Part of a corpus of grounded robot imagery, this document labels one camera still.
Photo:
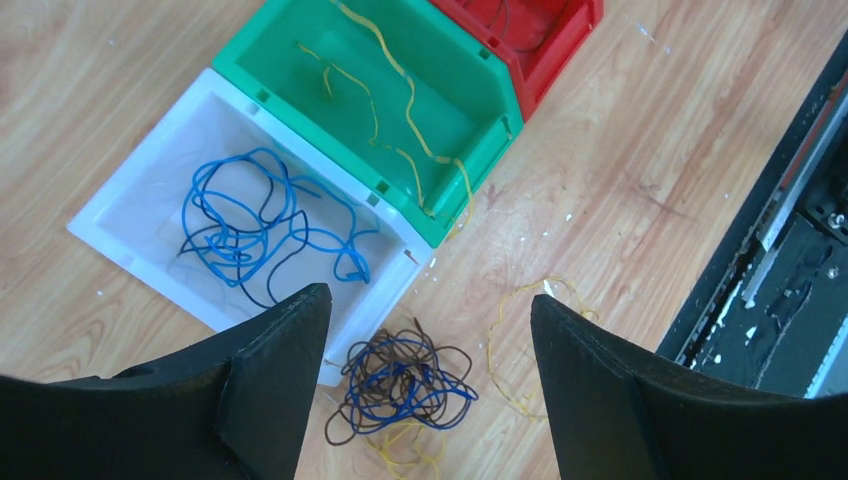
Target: electrical wire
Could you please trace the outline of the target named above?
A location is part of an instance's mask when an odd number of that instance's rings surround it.
[[[414,329],[394,335],[381,329],[370,341],[350,347],[341,370],[348,377],[348,390],[324,425],[327,443],[344,445],[357,435],[371,435],[403,421],[450,430],[479,399],[465,383],[473,365],[471,357],[454,346],[435,347],[418,320],[413,323]],[[442,369],[439,355],[445,351],[457,352],[467,360],[468,367],[461,375]],[[460,402],[458,407],[449,408],[451,398]],[[330,435],[330,425],[337,417],[350,427],[350,435],[342,440]]]
[[[584,307],[583,299],[580,297],[580,294],[577,293],[577,289],[574,287],[574,285],[571,284],[571,282],[568,282],[568,281],[566,281],[565,279],[563,279],[562,277],[559,277],[559,276],[548,276],[548,277],[545,277],[545,278],[539,280],[538,282],[518,287],[515,290],[504,295],[501,298],[501,301],[498,303],[498,320],[495,323],[493,323],[491,326],[489,326],[489,330],[488,330],[487,335],[486,335],[486,370],[489,374],[489,377],[492,379],[492,383],[495,384],[495,388],[497,388],[497,390],[501,394],[501,396],[504,397],[504,399],[506,399],[506,401],[513,408],[515,408],[522,416],[524,416],[524,417],[526,417],[526,418],[528,418],[528,419],[530,419],[534,422],[544,421],[544,420],[547,420],[547,418],[548,418],[547,415],[542,415],[542,414],[530,412],[530,402],[534,398],[536,398],[536,395],[538,395],[539,391],[542,388],[542,382],[541,381],[537,382],[536,387],[529,394],[524,394],[524,395],[519,396],[519,394],[513,393],[512,391],[510,391],[510,389],[504,383],[502,383],[500,380],[498,380],[498,377],[495,374],[493,343],[494,343],[496,328],[504,322],[504,306],[506,305],[506,302],[510,298],[512,298],[513,296],[515,296],[519,293],[526,292],[528,290],[535,290],[535,289],[545,285],[548,282],[557,283],[557,284],[564,286],[566,288],[566,290],[568,290],[568,292],[571,295],[573,295],[574,298],[577,300],[577,305],[578,305],[577,309],[580,310],[581,315],[583,315],[584,317],[587,317],[587,318],[589,316],[592,316],[592,317],[594,317],[595,321],[600,320],[600,316],[598,315],[598,312]]]
[[[386,470],[395,478],[395,480],[406,480],[407,477],[401,474],[398,471],[398,468],[410,468],[416,465],[419,465],[423,460],[433,469],[435,473],[436,480],[440,480],[442,478],[441,468],[439,468],[439,461],[445,455],[445,450],[447,449],[447,442],[445,441],[444,432],[439,432],[439,437],[441,440],[441,448],[439,449],[439,453],[435,456],[430,456],[425,454],[421,446],[419,445],[419,440],[421,438],[421,433],[424,431],[424,425],[418,422],[399,422],[392,427],[396,427],[400,430],[399,433],[392,435],[391,432],[386,431],[385,436],[382,440],[372,440],[370,438],[366,438],[365,442],[371,450],[377,452],[380,455],[380,458],[386,464]],[[414,460],[409,461],[399,461],[395,460],[389,448],[398,440],[403,438],[408,432],[411,432],[415,429],[415,437],[412,440],[412,452],[418,457]]]
[[[271,168],[257,159],[260,154],[270,159]],[[258,211],[231,194],[210,188],[210,182],[223,167],[237,163],[254,168],[268,181],[268,191]],[[275,209],[277,213],[269,219],[266,210],[270,210],[271,200],[275,198],[275,191],[280,187],[283,188],[282,206]],[[298,208],[297,192],[316,199],[327,197],[343,206],[351,217],[347,239],[327,229],[310,227],[306,212]],[[188,216],[194,209],[199,210],[205,218],[212,221],[212,224],[190,231]],[[227,211],[228,214],[225,215],[221,213],[222,211]],[[181,220],[186,239],[177,256],[189,252],[195,253],[225,285],[231,288],[239,287],[247,298],[260,308],[267,309],[278,303],[272,290],[274,275],[283,264],[307,247],[318,252],[336,255],[333,276],[339,282],[362,281],[366,284],[370,282],[371,272],[368,262],[356,250],[355,240],[362,235],[375,234],[379,231],[377,229],[358,231],[356,212],[349,202],[339,198],[312,176],[289,177],[288,167],[280,156],[265,147],[201,165],[192,175],[192,184],[183,202]],[[238,226],[234,224],[236,220],[239,222]],[[280,229],[284,234],[272,241],[272,233]],[[319,238],[322,238],[323,242],[317,242]],[[247,290],[246,282],[263,270],[272,259],[275,259],[284,245],[290,241],[294,242],[294,250],[277,260],[265,279],[266,291],[271,300],[270,305],[257,300]],[[325,246],[327,243],[337,244],[338,247],[327,247]],[[353,264],[353,271],[342,272],[341,262],[345,258]]]
[[[465,165],[458,158],[437,156],[430,149],[430,146],[428,145],[427,141],[424,139],[424,136],[422,135],[420,129],[418,128],[418,125],[415,123],[415,121],[412,118],[412,107],[415,103],[415,92],[416,92],[415,80],[406,72],[406,70],[394,58],[394,56],[392,55],[391,51],[388,48],[388,45],[386,44],[386,40],[383,37],[383,33],[380,30],[380,28],[376,24],[374,24],[374,22],[369,20],[368,18],[365,18],[362,15],[351,10],[344,3],[342,3],[338,0],[329,0],[329,1],[331,3],[333,3],[334,5],[336,5],[339,8],[339,10],[346,17],[348,17],[351,21],[367,28],[368,30],[370,30],[374,34],[374,36],[377,38],[378,43],[380,44],[380,48],[382,49],[383,55],[386,57],[386,60],[388,60],[389,64],[392,66],[392,68],[395,70],[395,72],[397,72],[398,75],[400,75],[402,78],[404,78],[406,80],[406,82],[407,82],[407,84],[409,85],[409,88],[410,88],[410,98],[409,98],[409,102],[407,103],[406,112],[405,112],[406,122],[407,122],[407,125],[409,125],[412,132],[415,134],[416,138],[418,139],[418,142],[421,145],[421,148],[424,150],[424,153],[428,157],[430,157],[432,160],[436,161],[437,163],[440,163],[440,164],[443,164],[443,165],[454,165],[459,170],[460,174],[462,175],[462,178],[463,178],[463,181],[464,181],[464,184],[465,184],[466,194],[468,196],[468,216],[466,217],[464,224],[459,224],[457,221],[454,221],[454,226],[451,229],[450,233],[448,234],[448,239],[454,238],[462,230],[462,228],[464,226],[467,226],[470,223],[471,218],[474,215],[474,192],[473,192],[473,189],[471,187],[471,180],[468,176],[467,170],[465,169]],[[314,51],[309,50],[308,48],[304,47],[303,45],[301,45],[299,43],[297,44],[297,46],[298,46],[298,48],[300,48],[304,52],[315,57],[317,60],[323,61],[321,59],[321,57],[318,54],[316,54]],[[362,82],[361,80],[357,79],[356,77],[354,77],[350,73],[348,73],[345,70],[338,67],[338,65],[336,65],[335,62],[331,62],[329,66],[338,70],[340,73],[342,73],[349,80],[357,83],[368,94],[369,100],[371,102],[371,109],[372,109],[372,114],[374,116],[374,122],[375,122],[375,127],[374,127],[375,135],[372,137],[372,139],[369,141],[369,143],[371,143],[371,145],[376,146],[377,132],[379,131],[379,127],[377,126],[376,108],[374,106],[374,101],[373,101],[373,97],[371,96],[370,89],[364,84],[364,82]],[[328,92],[331,92],[326,68],[324,70],[324,84],[325,84],[325,87],[327,88]],[[430,217],[434,217],[435,216],[434,212],[432,212],[431,210],[426,209],[424,207],[424,195],[423,195],[423,191],[422,191],[422,188],[421,188],[421,179],[418,176],[418,170],[415,166],[415,162],[412,160],[412,157],[408,153],[406,153],[405,151],[401,150],[400,148],[392,148],[389,145],[383,145],[383,146],[384,146],[384,148],[387,148],[388,150],[394,150],[399,155],[401,155],[402,157],[407,159],[407,161],[412,165],[413,173],[416,177],[416,188],[418,189],[419,207],[422,209],[422,211],[424,211],[424,213],[426,215],[428,215]]]

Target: white debris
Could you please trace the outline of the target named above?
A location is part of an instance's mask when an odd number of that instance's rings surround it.
[[[727,302],[725,302],[724,307],[722,307],[721,309],[721,314],[719,314],[718,321],[716,322],[718,324],[718,328],[724,328],[724,317],[730,310],[730,304],[733,303],[733,300],[736,298],[736,295],[739,294],[739,290],[741,289],[741,287],[742,281],[740,280],[739,283],[736,284],[736,287],[733,289],[733,291],[730,293],[730,297],[727,298]]]
[[[656,39],[656,38],[654,38],[654,36],[653,36],[653,35],[651,35],[651,34],[648,32],[648,29],[647,29],[647,28],[645,28],[645,27],[644,27],[641,23],[638,23],[638,22],[637,22],[637,23],[636,23],[636,28],[638,28],[638,29],[639,29],[639,31],[640,31],[640,32],[642,32],[642,35],[644,35],[644,36],[648,37],[648,40],[650,40],[650,41],[651,41],[651,43],[657,43],[657,39]]]
[[[545,280],[544,284],[545,284],[545,293],[556,298],[556,295],[554,295],[554,290],[551,288],[551,284],[548,283],[547,280]]]

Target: wooden table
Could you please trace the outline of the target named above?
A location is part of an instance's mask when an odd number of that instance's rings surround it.
[[[4,374],[109,376],[211,334],[65,225],[261,3],[0,4]],[[475,360],[482,399],[445,437],[443,478],[558,476],[547,424],[521,417],[486,374],[498,300],[563,275],[607,329],[655,348],[848,27],[842,0],[609,0],[606,10],[477,194],[476,220],[387,322],[415,315]],[[496,339],[497,373],[519,392],[538,382],[531,296],[507,305]],[[363,441],[324,443],[340,397],[316,392],[298,478],[389,478]],[[421,448],[439,442],[426,432]],[[434,476],[427,465],[407,472]]]

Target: tangled wire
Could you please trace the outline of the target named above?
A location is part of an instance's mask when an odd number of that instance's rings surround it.
[[[210,183],[223,169],[237,166],[253,169],[267,181],[267,193],[258,209],[241,195],[213,188]],[[224,185],[238,187],[222,174]],[[298,195],[327,198],[342,206],[350,215],[346,238],[323,228],[310,226],[306,212],[298,205]],[[191,230],[189,217],[200,213],[210,223]],[[357,215],[350,202],[340,198],[309,175],[289,176],[289,168],[274,151],[259,147],[241,155],[201,165],[194,175],[183,201],[182,227],[185,241],[177,256],[193,252],[198,259],[228,287],[239,287],[255,305],[267,309],[279,302],[272,289],[274,275],[289,259],[307,247],[336,257],[333,276],[343,283],[370,282],[368,261],[356,249],[354,241],[363,235],[379,233],[377,229],[359,229]],[[343,260],[353,271],[342,271]],[[268,300],[260,301],[248,291],[246,283],[264,274]]]
[[[342,375],[349,375],[348,391],[324,426],[330,445],[344,445],[357,435],[376,433],[406,419],[448,430],[459,425],[472,402],[479,399],[465,383],[471,371],[471,357],[457,347],[436,348],[418,319],[413,321],[414,330],[404,329],[392,335],[381,329],[371,341],[351,346],[342,368]],[[442,369],[439,352],[446,350],[459,352],[468,361],[462,375]],[[458,397],[462,402],[459,407],[448,408],[451,397]],[[330,423],[337,416],[344,418],[351,429],[350,436],[342,441],[330,438]]]

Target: black wire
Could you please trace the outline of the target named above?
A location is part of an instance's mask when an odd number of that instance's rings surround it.
[[[413,318],[413,323],[413,329],[396,334],[381,329],[370,341],[351,345],[341,369],[342,376],[349,377],[348,391],[324,424],[330,445],[344,445],[356,435],[375,433],[403,418],[447,430],[462,422],[472,402],[479,399],[474,388],[465,383],[473,365],[471,356],[458,347],[436,347],[418,320]],[[464,357],[468,366],[461,375],[442,370],[438,355],[446,350]],[[460,408],[448,408],[451,396],[463,398]],[[337,416],[351,428],[340,441],[332,439],[329,432]]]
[[[240,159],[240,161],[246,161],[248,163],[250,162],[249,158],[246,157],[246,156],[243,157],[242,159]],[[212,178],[218,173],[218,170],[221,168],[221,166],[222,165],[216,165],[212,169],[211,173],[206,178],[206,180],[203,182],[203,185],[200,188],[201,193],[206,191],[206,189],[209,186],[209,183],[212,181]],[[242,282],[242,271],[241,271],[242,266],[240,264],[238,264],[236,266],[236,279],[239,282],[239,287],[241,288],[241,291],[244,293],[244,295],[247,297],[247,299],[250,300],[251,303],[253,303],[257,307],[262,308],[264,310],[267,310],[267,309],[271,308],[271,306],[278,303],[278,301],[274,297],[274,294],[271,291],[271,282],[273,280],[274,274],[277,272],[277,269],[282,264],[284,264],[286,261],[288,261],[291,257],[302,252],[303,249],[306,248],[306,246],[309,244],[309,217],[306,216],[306,212],[303,209],[298,210],[298,211],[292,213],[291,215],[289,215],[288,217],[285,217],[285,218],[281,218],[285,212],[280,212],[276,217],[274,217],[271,220],[266,220],[264,218],[263,215],[264,215],[265,209],[268,208],[268,205],[271,202],[271,198],[273,198],[273,196],[274,196],[274,189],[275,189],[274,184],[275,184],[274,180],[272,178],[268,178],[268,194],[265,196],[265,199],[262,201],[262,206],[259,207],[259,211],[258,211],[260,223],[263,224],[262,225],[263,227],[267,228],[267,227],[269,227],[269,226],[271,226],[272,224],[275,224],[275,223],[289,222],[289,227],[291,229],[291,228],[293,228],[294,218],[297,217],[298,215],[300,215],[300,216],[303,217],[303,223],[304,223],[304,229],[305,229],[306,236],[303,239],[303,241],[301,242],[300,246],[296,250],[290,252],[288,255],[286,255],[282,260],[277,262],[271,268],[271,272],[268,274],[268,277],[265,280],[265,288],[268,292],[269,298],[271,299],[272,305],[265,305],[262,302],[256,300],[256,298],[247,290],[247,287],[245,287],[244,283]],[[233,230],[238,235],[250,234],[250,233],[259,233],[259,232],[262,231],[262,228],[258,228],[258,229],[255,229],[255,230],[245,230],[245,229],[237,228],[233,225],[230,225],[229,223],[224,223],[223,225],[221,225],[218,222],[218,220],[208,212],[208,210],[206,209],[206,205],[204,205],[201,202],[199,207],[200,207],[201,212],[203,212],[203,215],[206,218],[208,218],[209,220],[212,220],[213,222],[215,222],[215,224],[209,225],[207,227],[200,228],[200,229],[194,231],[193,233],[191,233],[188,237],[186,237],[185,241],[183,242],[182,246],[180,246],[180,249],[177,252],[177,257],[179,257],[180,255],[183,255],[185,253],[192,252],[192,251],[210,250],[211,247],[187,248],[189,246],[189,244],[191,243],[191,240],[195,236],[200,235],[200,234],[207,232],[209,230],[220,229],[222,227],[226,227],[228,229]],[[233,247],[235,249],[238,249],[238,247],[239,247],[238,237],[235,238],[235,245],[233,245]],[[239,256],[241,256],[241,255],[247,255],[247,254],[246,253],[239,253]]]

